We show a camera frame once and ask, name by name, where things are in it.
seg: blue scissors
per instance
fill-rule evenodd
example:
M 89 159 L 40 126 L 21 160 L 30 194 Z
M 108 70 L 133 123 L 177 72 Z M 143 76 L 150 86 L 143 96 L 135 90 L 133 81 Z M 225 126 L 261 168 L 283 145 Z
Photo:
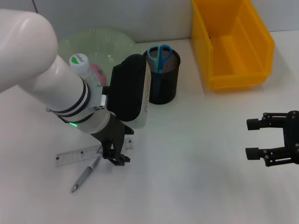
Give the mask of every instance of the blue scissors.
M 157 49 L 157 56 L 152 57 L 150 52 Z M 163 57 L 163 50 L 167 49 L 169 51 L 169 55 L 167 57 Z M 148 49 L 148 58 L 154 62 L 154 72 L 157 74 L 163 73 L 163 66 L 166 61 L 168 61 L 172 56 L 172 49 L 169 45 L 163 44 L 161 47 L 159 45 L 153 45 Z M 154 78 L 153 83 L 153 95 L 157 97 L 160 91 L 161 85 L 161 77 Z
M 154 49 L 156 50 L 157 48 L 157 56 L 152 57 L 150 55 L 150 52 Z M 169 55 L 167 57 L 163 57 L 163 50 L 167 49 L 169 51 Z M 172 56 L 172 49 L 169 45 L 163 44 L 161 47 L 159 45 L 153 45 L 148 49 L 148 57 L 149 59 L 153 60 L 154 62 L 154 72 L 155 73 L 163 73 L 163 66 L 164 63 L 169 60 Z

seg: ruler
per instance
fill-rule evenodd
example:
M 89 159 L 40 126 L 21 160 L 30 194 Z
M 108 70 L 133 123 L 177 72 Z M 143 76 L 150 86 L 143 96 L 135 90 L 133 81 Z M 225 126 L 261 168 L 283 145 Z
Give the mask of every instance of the ruler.
M 125 138 L 122 150 L 133 149 L 132 138 Z M 70 163 L 80 162 L 83 160 L 97 158 L 102 155 L 102 145 L 82 148 L 66 153 L 59 153 L 55 155 L 56 166 L 63 166 Z

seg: white bottle cap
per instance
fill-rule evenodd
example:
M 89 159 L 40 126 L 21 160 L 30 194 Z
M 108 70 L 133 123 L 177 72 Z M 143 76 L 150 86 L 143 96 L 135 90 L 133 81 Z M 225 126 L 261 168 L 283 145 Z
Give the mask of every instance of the white bottle cap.
M 89 69 L 88 57 L 84 54 L 74 54 L 70 58 L 70 67 L 80 76 L 87 75 L 87 71 Z

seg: black band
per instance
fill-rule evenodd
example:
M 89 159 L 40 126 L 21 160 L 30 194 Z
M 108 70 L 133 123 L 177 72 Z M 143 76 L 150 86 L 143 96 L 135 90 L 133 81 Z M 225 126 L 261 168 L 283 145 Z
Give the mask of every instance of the black band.
M 94 115 L 94 113 L 89 114 L 87 117 L 83 118 L 82 120 L 79 121 L 67 121 L 65 119 L 63 119 L 62 117 L 58 116 L 64 123 L 72 123 L 72 124 L 80 124 L 83 123 L 84 121 L 87 121 L 88 119 L 90 119 L 92 116 Z
M 75 116 L 76 114 L 80 113 L 81 111 L 84 110 L 84 108 L 87 106 L 89 100 L 90 100 L 90 95 L 91 95 L 91 91 L 90 91 L 90 87 L 87 83 L 85 83 L 86 86 L 87 86 L 87 98 L 85 100 L 85 102 L 82 104 L 82 106 L 76 110 L 75 112 L 73 113 L 70 113 L 70 114 L 67 114 L 67 115 L 60 115 L 60 114 L 56 114 L 57 116 L 59 117 L 63 117 L 63 118 L 69 118 L 69 117 L 72 117 L 72 116 Z
M 66 109 L 66 110 L 64 110 L 64 111 L 53 111 L 53 110 L 51 110 L 52 112 L 54 112 L 54 113 L 67 113 L 67 112 L 70 112 L 70 111 L 72 111 L 72 110 L 74 110 L 77 106 L 79 106 L 80 105 L 80 103 L 82 102 L 82 100 L 84 99 L 84 96 L 85 96 L 85 94 L 86 94 L 86 85 L 85 85 L 85 83 L 86 82 L 84 82 L 84 80 L 82 79 L 82 82 L 83 82 L 83 92 L 82 92 L 82 95 L 81 95 L 81 97 L 79 98 L 79 100 L 73 105 L 73 106 L 71 106 L 69 109 Z

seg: pen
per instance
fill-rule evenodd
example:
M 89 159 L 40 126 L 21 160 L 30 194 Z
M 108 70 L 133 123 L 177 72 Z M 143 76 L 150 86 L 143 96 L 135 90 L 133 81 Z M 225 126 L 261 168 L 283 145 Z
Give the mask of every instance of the pen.
M 93 169 L 96 168 L 96 166 L 98 165 L 99 161 L 100 161 L 101 157 L 98 157 L 91 166 L 88 166 L 83 174 L 81 174 L 81 176 L 79 177 L 79 179 L 77 179 L 75 186 L 73 187 L 73 189 L 71 190 L 71 192 L 75 192 L 83 183 L 84 181 L 88 178 L 88 176 L 92 173 Z

